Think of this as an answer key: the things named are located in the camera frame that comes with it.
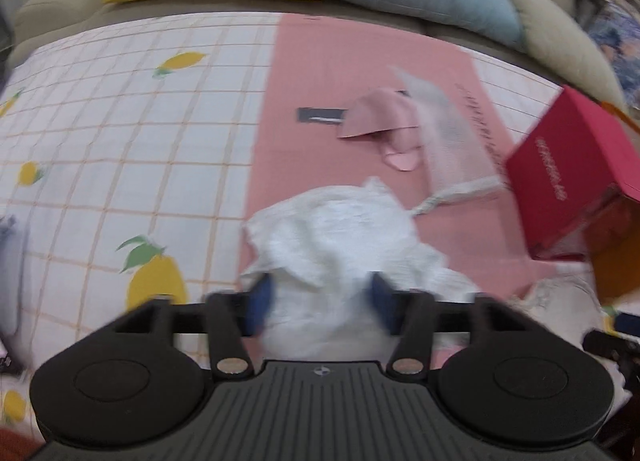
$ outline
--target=metal screw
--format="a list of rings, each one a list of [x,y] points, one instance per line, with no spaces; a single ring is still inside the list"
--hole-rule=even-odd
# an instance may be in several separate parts
[[[396,360],[391,367],[396,373],[400,373],[401,375],[416,375],[423,370],[424,365],[422,365],[420,360],[416,360],[415,358],[400,358]]]
[[[226,375],[239,375],[249,368],[249,364],[242,358],[225,358],[216,364],[216,368]]]

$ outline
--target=red fabric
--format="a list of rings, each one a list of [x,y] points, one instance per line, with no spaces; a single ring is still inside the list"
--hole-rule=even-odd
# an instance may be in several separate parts
[[[33,439],[0,428],[0,461],[23,461],[39,447]]]

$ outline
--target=yellow lemon pattern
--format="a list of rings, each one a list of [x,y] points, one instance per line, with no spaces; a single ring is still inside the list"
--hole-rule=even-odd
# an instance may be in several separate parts
[[[2,403],[2,413],[4,418],[10,423],[20,423],[24,421],[27,404],[22,396],[16,391],[7,391]]]
[[[129,282],[127,310],[161,295],[171,297],[174,304],[186,304],[187,290],[174,258],[164,255],[164,248],[159,248],[144,235],[125,241],[117,250],[129,245],[137,246],[127,256],[121,273],[141,267]]]
[[[18,98],[20,98],[20,95],[22,94],[23,91],[24,91],[24,88],[20,89],[11,98],[9,98],[6,102],[4,102],[4,104],[0,105],[0,118],[2,118],[6,113],[9,112],[9,109],[12,108],[15,102],[18,101]]]
[[[28,161],[20,167],[18,173],[18,185],[31,186],[36,181],[40,180],[44,172],[42,168],[38,167],[38,164],[33,161]]]
[[[196,65],[204,58],[204,54],[190,51],[188,53],[180,53],[165,61],[160,67],[154,71],[154,78],[164,78],[178,69],[184,69]]]

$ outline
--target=logo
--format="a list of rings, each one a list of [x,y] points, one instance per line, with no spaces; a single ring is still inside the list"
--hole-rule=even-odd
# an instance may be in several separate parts
[[[536,147],[538,148],[538,153],[542,158],[542,164],[545,166],[546,173],[551,181],[551,186],[554,189],[556,199],[558,201],[566,201],[566,190],[564,190],[564,187],[562,186],[562,178],[560,177],[558,167],[556,167],[556,162],[554,157],[551,155],[551,151],[549,150],[546,141],[541,137],[536,138]]]
[[[313,374],[318,375],[320,378],[324,378],[326,375],[331,374],[331,369],[322,365],[321,367],[316,367],[312,372]]]

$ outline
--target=round black pad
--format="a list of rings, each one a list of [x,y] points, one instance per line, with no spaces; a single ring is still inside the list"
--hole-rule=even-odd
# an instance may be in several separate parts
[[[543,332],[492,333],[453,355],[437,386],[446,409],[471,431],[516,448],[586,441],[613,401],[602,365]]]
[[[30,398],[48,435],[110,447],[178,427],[203,392],[198,364],[172,346],[145,334],[98,332],[43,364]]]

